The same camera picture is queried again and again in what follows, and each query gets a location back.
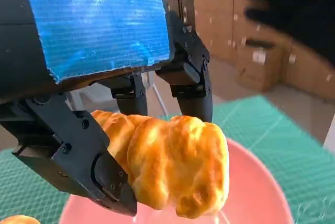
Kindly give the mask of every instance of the table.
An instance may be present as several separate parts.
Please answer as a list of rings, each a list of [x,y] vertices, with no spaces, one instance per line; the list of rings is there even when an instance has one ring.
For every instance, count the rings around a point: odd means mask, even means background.
[[[296,224],[335,223],[335,157],[307,132],[262,96],[216,105],[213,122],[269,168]],[[10,150],[0,152],[0,219],[24,214],[56,224],[67,198]]]

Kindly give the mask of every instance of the golden pastry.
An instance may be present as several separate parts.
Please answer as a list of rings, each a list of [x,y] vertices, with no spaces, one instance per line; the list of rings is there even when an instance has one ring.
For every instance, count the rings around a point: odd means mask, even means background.
[[[0,221],[0,224],[40,224],[40,222],[33,217],[14,215]]]
[[[157,210],[173,203],[178,216],[190,219],[221,210],[229,191],[229,154],[218,126],[189,116],[168,122],[99,110],[92,115],[139,202]]]

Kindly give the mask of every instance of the blue duct tape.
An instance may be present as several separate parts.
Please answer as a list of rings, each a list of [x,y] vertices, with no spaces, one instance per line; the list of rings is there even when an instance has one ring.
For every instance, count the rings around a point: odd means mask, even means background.
[[[29,0],[55,81],[170,55],[162,0]]]

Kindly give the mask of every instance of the hand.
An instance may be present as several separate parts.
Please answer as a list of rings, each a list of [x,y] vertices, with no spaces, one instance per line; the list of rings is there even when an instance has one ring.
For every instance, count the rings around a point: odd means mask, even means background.
[[[248,18],[289,34],[335,66],[335,0],[263,0],[266,9],[248,7]]]

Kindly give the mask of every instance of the pink bowl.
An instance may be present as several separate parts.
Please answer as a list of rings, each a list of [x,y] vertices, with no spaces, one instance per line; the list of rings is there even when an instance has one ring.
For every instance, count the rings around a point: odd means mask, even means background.
[[[178,217],[173,207],[162,211],[138,204],[136,217],[108,211],[92,201],[71,195],[60,224],[292,224],[293,219],[285,196],[271,173],[251,152],[228,140],[230,157],[229,197],[217,217],[196,220]]]

